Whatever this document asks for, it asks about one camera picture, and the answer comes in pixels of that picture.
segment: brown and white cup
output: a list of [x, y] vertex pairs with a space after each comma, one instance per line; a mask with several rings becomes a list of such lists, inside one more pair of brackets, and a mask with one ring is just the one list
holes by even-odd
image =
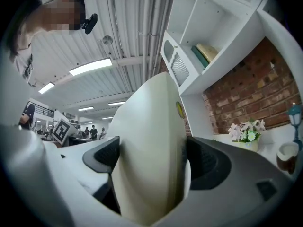
[[293, 174], [298, 153], [299, 145], [297, 143], [287, 142], [282, 144], [276, 155], [278, 167], [283, 171], [288, 171], [289, 174]]

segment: railing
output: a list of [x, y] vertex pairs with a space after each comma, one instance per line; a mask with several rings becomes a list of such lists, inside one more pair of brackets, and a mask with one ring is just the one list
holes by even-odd
[[44, 107], [42, 107], [38, 104], [34, 104], [34, 105], [35, 105], [35, 113], [42, 114], [42, 115], [53, 118], [53, 110], [50, 110], [48, 108], [44, 108]]
[[76, 115], [71, 113], [63, 113], [63, 115], [69, 120], [69, 119], [75, 119]]

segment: ceiling light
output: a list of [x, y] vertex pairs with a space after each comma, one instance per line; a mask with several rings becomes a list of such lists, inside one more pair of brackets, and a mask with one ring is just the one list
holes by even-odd
[[54, 86], [55, 86], [55, 84], [52, 83], [52, 82], [50, 82], [50, 83], [47, 84], [45, 87], [43, 87], [43, 88], [39, 91], [39, 93], [43, 94], [43, 93], [45, 93], [47, 90], [51, 89], [51, 88], [54, 87]]
[[76, 76], [78, 74], [84, 73], [86, 71], [90, 71], [90, 70], [95, 70], [95, 69], [99, 69], [102, 67], [106, 67], [106, 66], [112, 66], [112, 61], [110, 58], [105, 58], [99, 61], [94, 61], [94, 62], [90, 62], [87, 63], [85, 65], [76, 67], [75, 69], [70, 70], [70, 73], [73, 76]]
[[87, 107], [87, 108], [79, 108], [78, 111], [84, 111], [84, 110], [89, 110], [93, 109], [94, 107]]
[[122, 101], [122, 102], [117, 102], [117, 103], [110, 103], [108, 104], [109, 106], [114, 106], [114, 105], [120, 105], [120, 104], [123, 104], [125, 103], [126, 101]]

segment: blue table lamp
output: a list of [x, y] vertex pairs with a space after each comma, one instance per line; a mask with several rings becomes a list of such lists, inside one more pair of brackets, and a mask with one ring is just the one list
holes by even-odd
[[287, 111], [287, 114], [290, 119], [290, 124], [292, 126], [294, 126], [294, 128], [295, 128], [293, 142], [295, 142], [299, 145], [299, 150], [302, 150], [302, 141], [300, 141], [299, 137], [298, 137], [298, 128], [299, 128], [299, 125], [301, 123], [301, 118], [302, 118], [301, 106], [293, 103], [293, 106]]

